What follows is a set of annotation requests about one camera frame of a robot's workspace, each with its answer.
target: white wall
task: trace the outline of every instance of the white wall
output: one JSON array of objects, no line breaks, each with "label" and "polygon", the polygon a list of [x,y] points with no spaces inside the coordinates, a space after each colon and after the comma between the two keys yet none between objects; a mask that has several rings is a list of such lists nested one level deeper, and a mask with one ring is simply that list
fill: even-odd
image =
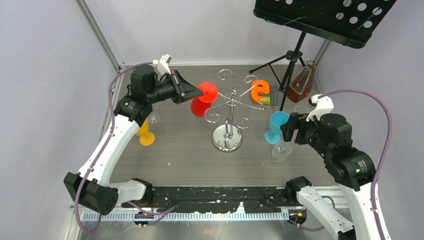
[{"label": "white wall", "polygon": [[2,1],[0,30],[0,238],[60,240],[114,69],[73,0]]},{"label": "white wall", "polygon": [[[171,54],[174,64],[262,64],[294,50],[300,31],[253,14],[255,0],[89,0],[125,64]],[[315,59],[323,39],[310,34],[304,59]]]},{"label": "white wall", "polygon": [[[379,195],[392,239],[422,239],[424,208],[424,1],[397,1],[362,49],[332,43],[319,66],[326,92],[368,90],[388,105],[393,136],[379,178]],[[353,143],[380,159],[387,134],[381,107],[354,93],[333,97],[334,112],[353,126]]]}]

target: yellow cup base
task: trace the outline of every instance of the yellow cup base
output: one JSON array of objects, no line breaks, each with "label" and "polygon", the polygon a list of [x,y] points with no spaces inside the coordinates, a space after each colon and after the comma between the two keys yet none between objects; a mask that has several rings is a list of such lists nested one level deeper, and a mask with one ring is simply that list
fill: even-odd
[{"label": "yellow cup base", "polygon": [[149,146],[155,141],[155,135],[153,132],[148,131],[145,135],[140,136],[140,144],[143,146]]}]

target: round metal base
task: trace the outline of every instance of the round metal base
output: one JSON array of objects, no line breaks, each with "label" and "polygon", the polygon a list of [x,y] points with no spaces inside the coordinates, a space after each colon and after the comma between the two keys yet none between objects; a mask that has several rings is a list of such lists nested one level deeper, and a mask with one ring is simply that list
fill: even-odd
[{"label": "round metal base", "polygon": [[240,148],[243,141],[242,131],[234,125],[229,124],[228,130],[232,128],[232,136],[227,134],[226,125],[220,125],[212,133],[213,146],[223,153],[232,153]]}]

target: brown metronome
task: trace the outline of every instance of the brown metronome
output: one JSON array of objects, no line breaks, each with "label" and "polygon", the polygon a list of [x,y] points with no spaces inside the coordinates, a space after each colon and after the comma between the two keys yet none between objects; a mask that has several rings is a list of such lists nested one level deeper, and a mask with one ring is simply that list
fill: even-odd
[{"label": "brown metronome", "polygon": [[314,78],[315,67],[312,65],[306,65],[288,86],[288,99],[296,104],[306,98],[311,92]]}]

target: music stand tripod leg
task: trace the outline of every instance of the music stand tripod leg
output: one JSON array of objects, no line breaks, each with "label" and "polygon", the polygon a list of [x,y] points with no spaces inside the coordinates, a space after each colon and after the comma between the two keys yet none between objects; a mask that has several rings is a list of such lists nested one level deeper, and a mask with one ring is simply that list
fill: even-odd
[{"label": "music stand tripod leg", "polygon": [[255,69],[250,70],[250,71],[249,71],[249,73],[250,73],[250,74],[252,74],[253,72],[256,72],[256,71],[257,71],[257,70],[259,70],[259,69],[263,69],[263,68],[265,68],[266,66],[270,66],[271,64],[273,64],[273,63],[275,63],[275,62],[278,62],[278,61],[280,61],[280,60],[282,60],[282,59],[285,59],[285,58],[286,58],[286,55],[284,55],[284,56],[280,56],[279,58],[276,58],[276,59],[274,59],[274,60],[272,60],[272,61],[269,61],[269,62],[265,63],[265,64],[264,64],[264,65],[262,65],[262,66],[259,66],[259,67],[255,68]]},{"label": "music stand tripod leg", "polygon": [[304,62],[304,59],[302,58],[302,56],[299,57],[300,63],[302,64],[302,67],[306,67],[306,64]]},{"label": "music stand tripod leg", "polygon": [[289,85],[290,85],[290,81],[292,80],[292,75],[294,70],[295,70],[295,62],[291,60],[290,63],[288,64],[287,71],[285,72],[287,74],[287,79],[283,79],[283,82],[285,81],[285,89],[284,89],[284,95],[282,96],[281,105],[279,107],[280,111],[283,110],[284,103],[286,102],[286,97],[287,97],[287,93],[289,93]]}]

